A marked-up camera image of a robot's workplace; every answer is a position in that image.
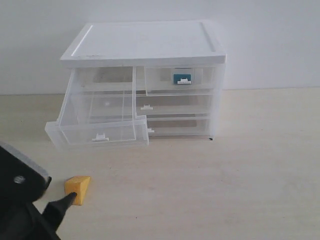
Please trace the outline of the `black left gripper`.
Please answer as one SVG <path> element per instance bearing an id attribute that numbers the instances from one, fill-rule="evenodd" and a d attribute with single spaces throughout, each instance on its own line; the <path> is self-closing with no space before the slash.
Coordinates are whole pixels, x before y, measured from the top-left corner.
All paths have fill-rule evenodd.
<path id="1" fill-rule="evenodd" d="M 0 238 L 2 240 L 59 240 L 56 231 L 77 197 L 71 192 L 49 202 L 43 213 L 33 203 L 0 200 Z"/>

